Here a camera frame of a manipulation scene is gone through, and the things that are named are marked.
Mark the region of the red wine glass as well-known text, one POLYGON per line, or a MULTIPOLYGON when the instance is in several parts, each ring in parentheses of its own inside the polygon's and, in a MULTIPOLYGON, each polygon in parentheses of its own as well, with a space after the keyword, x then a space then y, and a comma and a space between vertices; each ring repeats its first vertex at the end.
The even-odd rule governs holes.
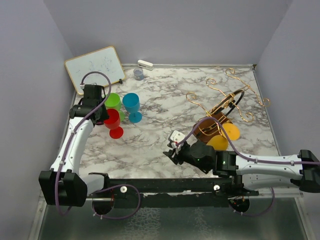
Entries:
POLYGON ((124 130, 120 127, 120 114, 116 109, 109 108, 106 110, 108 119, 103 121, 103 124, 109 129, 109 136, 112 139, 119 139, 123 136, 124 130))

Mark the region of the green wine glass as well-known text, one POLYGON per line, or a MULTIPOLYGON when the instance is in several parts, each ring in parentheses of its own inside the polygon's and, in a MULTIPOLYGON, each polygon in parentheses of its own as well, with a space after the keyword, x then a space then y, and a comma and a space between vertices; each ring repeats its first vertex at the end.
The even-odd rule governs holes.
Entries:
POLYGON ((110 93, 107 100, 104 102, 104 105, 107 109, 115 109, 119 113, 120 121, 122 122, 125 119, 125 114, 122 109, 122 101, 120 96, 117 93, 110 93))

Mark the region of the blue wine glass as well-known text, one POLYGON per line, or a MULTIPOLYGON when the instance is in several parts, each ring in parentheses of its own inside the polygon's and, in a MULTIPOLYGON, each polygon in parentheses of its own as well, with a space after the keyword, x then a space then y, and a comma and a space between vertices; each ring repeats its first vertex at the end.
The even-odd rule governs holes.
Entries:
POLYGON ((140 110, 140 99, 136 93, 127 93, 123 99, 122 104, 129 113, 128 119, 131 123, 139 123, 142 120, 140 110))

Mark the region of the yellow wine glass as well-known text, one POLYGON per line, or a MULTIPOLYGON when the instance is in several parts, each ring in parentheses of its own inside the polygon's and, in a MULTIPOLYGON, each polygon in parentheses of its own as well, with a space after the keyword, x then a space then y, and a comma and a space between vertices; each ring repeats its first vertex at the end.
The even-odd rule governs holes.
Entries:
MULTIPOLYGON (((233 123, 224 123, 222 125, 231 141, 236 141, 240 137, 240 130, 233 123)), ((229 141, 226 138, 223 130, 220 130, 221 134, 213 136, 208 142, 207 146, 213 147, 216 151, 225 151, 228 148, 229 141)))

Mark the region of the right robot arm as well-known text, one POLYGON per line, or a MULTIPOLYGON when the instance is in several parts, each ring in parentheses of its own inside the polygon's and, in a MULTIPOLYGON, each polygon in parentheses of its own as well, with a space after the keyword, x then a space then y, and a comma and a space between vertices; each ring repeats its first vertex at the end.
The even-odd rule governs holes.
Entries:
POLYGON ((175 165, 188 163, 205 174, 212 172, 220 178, 230 178, 227 189, 236 196, 274 187, 298 187, 307 193, 320 191, 320 162, 310 150, 287 156, 257 156, 215 150, 197 141, 172 147, 164 155, 175 165))

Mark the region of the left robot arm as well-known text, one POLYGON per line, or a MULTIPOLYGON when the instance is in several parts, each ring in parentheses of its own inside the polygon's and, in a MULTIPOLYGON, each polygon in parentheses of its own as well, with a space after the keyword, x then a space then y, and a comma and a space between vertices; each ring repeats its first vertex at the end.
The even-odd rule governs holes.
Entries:
POLYGON ((105 173, 80 176, 80 162, 94 126, 108 119, 100 85, 86 84, 84 95, 69 111, 67 133, 61 149, 47 171, 39 174, 39 184, 48 205, 81 207, 92 193, 103 198, 111 190, 105 173))

